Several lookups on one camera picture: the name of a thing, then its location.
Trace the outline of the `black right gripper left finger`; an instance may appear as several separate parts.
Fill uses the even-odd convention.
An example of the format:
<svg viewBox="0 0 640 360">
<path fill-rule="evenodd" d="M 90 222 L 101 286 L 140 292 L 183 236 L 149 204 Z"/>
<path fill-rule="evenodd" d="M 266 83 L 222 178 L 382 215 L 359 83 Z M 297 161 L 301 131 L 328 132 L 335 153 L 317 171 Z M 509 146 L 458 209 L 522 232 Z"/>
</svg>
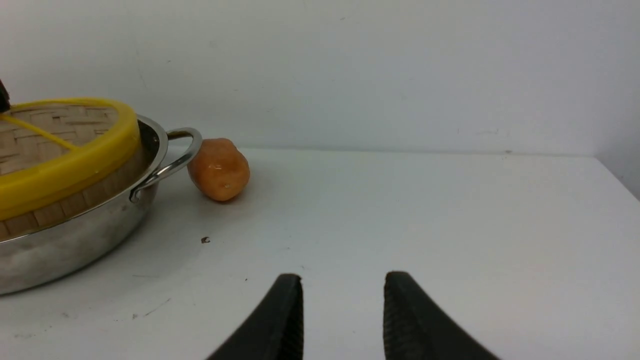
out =
<svg viewBox="0 0 640 360">
<path fill-rule="evenodd" d="M 301 360 L 304 357 L 302 279 L 283 273 L 210 360 Z"/>
</svg>

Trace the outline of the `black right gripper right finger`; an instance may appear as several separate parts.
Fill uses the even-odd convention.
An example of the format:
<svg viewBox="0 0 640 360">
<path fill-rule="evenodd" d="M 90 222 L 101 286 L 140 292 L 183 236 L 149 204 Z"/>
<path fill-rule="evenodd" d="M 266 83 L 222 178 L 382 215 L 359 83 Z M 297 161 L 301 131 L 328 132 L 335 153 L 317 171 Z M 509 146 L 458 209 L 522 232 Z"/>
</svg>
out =
<svg viewBox="0 0 640 360">
<path fill-rule="evenodd" d="M 382 342 L 387 360 L 496 360 L 405 271 L 386 274 Z"/>
</svg>

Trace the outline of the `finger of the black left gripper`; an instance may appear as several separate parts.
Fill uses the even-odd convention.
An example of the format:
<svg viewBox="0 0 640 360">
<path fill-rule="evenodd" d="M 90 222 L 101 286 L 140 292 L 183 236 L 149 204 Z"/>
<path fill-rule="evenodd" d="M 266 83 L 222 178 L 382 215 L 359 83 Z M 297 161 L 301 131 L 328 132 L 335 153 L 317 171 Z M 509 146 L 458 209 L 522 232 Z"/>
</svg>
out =
<svg viewBox="0 0 640 360">
<path fill-rule="evenodd" d="M 10 110 L 10 95 L 2 80 L 0 80 L 0 112 L 5 113 Z"/>
</svg>

